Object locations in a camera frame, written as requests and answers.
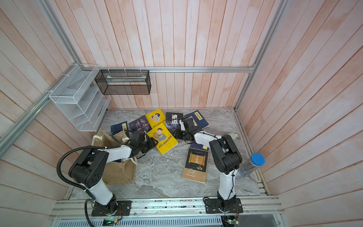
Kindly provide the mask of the yellow cartoon book front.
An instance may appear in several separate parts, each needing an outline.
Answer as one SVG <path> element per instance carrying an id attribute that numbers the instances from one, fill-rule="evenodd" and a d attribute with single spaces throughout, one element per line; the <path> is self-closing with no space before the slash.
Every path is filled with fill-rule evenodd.
<path id="1" fill-rule="evenodd" d="M 159 124 L 147 134 L 150 138 L 157 140 L 156 148 L 161 154 L 168 152 L 178 144 L 177 139 L 169 132 L 164 124 Z"/>

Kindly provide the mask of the burlap canvas tote bag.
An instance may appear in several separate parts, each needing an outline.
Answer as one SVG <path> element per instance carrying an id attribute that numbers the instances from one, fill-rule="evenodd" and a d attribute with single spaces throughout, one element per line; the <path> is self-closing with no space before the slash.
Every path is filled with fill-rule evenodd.
<path id="1" fill-rule="evenodd" d="M 103 130 L 99 130 L 93 136 L 92 146 L 116 146 L 119 143 Z M 117 185 L 132 183 L 135 181 L 136 167 L 135 159 L 127 161 L 110 162 L 106 164 L 103 181 L 106 185 Z"/>

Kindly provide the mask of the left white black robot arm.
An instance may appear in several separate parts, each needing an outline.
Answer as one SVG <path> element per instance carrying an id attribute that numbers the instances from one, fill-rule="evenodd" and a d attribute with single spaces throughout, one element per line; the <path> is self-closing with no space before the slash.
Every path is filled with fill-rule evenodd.
<path id="1" fill-rule="evenodd" d="M 112 135 L 116 141 L 115 146 L 80 148 L 82 153 L 69 170 L 69 177 L 76 182 L 76 186 L 86 192 L 95 205 L 104 209 L 106 213 L 115 213 L 118 205 L 116 196 L 102 179 L 106 165 L 120 159 L 131 159 L 139 153 L 144 156 L 157 145 L 157 140 L 149 137 L 143 130 L 136 130 L 131 134 L 132 137 L 125 142 Z"/>

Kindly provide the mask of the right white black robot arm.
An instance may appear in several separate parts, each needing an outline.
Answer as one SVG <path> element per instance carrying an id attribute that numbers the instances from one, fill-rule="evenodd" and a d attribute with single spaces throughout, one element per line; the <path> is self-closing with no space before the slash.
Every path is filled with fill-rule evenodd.
<path id="1" fill-rule="evenodd" d="M 204 145 L 211 151 L 214 164 L 221 173 L 220 187 L 217 192 L 222 207 L 228 207 L 237 201 L 235 193 L 235 171 L 242 163 L 242 156 L 235 144 L 238 137 L 236 133 L 223 136 L 209 134 L 198 128 L 192 118 L 183 118 L 179 121 L 181 127 L 176 130 L 178 139 Z"/>

